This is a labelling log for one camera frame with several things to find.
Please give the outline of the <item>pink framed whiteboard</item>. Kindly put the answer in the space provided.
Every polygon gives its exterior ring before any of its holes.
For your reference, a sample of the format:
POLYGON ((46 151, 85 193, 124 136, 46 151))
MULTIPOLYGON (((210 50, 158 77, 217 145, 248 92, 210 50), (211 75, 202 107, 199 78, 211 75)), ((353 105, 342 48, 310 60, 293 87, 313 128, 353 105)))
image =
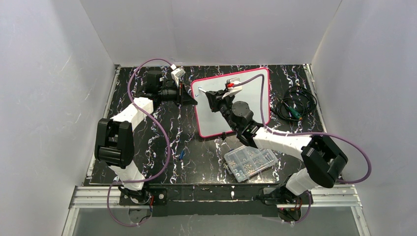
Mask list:
POLYGON ((236 122, 270 121, 269 70, 251 69, 191 83, 198 133, 202 138, 232 133, 236 122))

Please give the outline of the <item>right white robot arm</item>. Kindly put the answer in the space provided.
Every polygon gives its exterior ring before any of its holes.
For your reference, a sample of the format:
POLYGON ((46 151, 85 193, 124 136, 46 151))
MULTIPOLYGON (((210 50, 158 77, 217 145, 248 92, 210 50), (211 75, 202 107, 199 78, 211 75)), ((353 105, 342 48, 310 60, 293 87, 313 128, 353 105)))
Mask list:
POLYGON ((348 157, 328 136, 284 133, 272 130, 253 119, 253 112, 243 101, 233 101, 234 97, 225 91, 206 91, 209 108, 219 112, 237 139, 245 146, 270 149, 303 161, 304 168, 290 175, 276 190, 278 196, 296 197, 317 186, 332 188, 348 157))

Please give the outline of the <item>blue marker cap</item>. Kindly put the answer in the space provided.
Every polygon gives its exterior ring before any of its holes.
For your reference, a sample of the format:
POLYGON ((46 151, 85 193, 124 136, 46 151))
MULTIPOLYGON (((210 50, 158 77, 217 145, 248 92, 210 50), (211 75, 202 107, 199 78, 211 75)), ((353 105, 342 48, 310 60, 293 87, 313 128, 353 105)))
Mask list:
POLYGON ((179 155, 179 160, 182 160, 185 155, 185 150, 183 149, 179 155))

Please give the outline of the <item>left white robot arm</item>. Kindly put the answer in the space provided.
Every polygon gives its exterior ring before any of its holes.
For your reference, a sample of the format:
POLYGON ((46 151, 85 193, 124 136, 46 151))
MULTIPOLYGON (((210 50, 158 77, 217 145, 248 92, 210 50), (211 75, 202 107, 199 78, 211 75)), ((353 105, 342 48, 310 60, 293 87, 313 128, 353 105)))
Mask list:
POLYGON ((145 177, 134 163, 135 128, 151 115, 161 102, 173 102, 177 107, 197 105, 180 78, 183 68, 176 68, 165 79, 162 72, 149 71, 138 88, 133 102, 112 118, 102 118, 97 125, 94 156, 118 176, 123 188, 140 191, 145 177))

